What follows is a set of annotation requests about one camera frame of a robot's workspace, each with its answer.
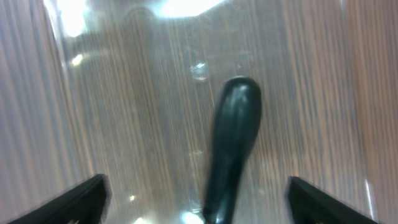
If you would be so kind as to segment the clear plastic container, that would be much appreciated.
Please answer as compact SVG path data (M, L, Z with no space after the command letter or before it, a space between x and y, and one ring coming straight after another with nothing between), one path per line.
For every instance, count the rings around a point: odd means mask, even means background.
M397 222L396 1L2 1L1 221L106 174L106 223L200 223L227 80L262 90L235 223L299 176Z

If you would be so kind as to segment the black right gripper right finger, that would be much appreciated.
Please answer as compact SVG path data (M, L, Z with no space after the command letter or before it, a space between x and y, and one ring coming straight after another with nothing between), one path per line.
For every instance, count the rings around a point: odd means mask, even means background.
M287 201L295 224L377 224L300 177L289 178Z

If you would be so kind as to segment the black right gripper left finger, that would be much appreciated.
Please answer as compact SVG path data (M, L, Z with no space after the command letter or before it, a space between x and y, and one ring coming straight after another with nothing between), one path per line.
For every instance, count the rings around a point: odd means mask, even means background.
M108 176L96 174L8 224L99 224L106 219L110 200Z

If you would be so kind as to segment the black red screwdriver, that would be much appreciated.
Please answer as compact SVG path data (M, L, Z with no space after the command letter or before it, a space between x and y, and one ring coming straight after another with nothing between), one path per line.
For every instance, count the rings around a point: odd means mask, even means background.
M244 166L262 116L261 89L249 77L228 80L213 116L211 167L202 215L205 223L231 223Z

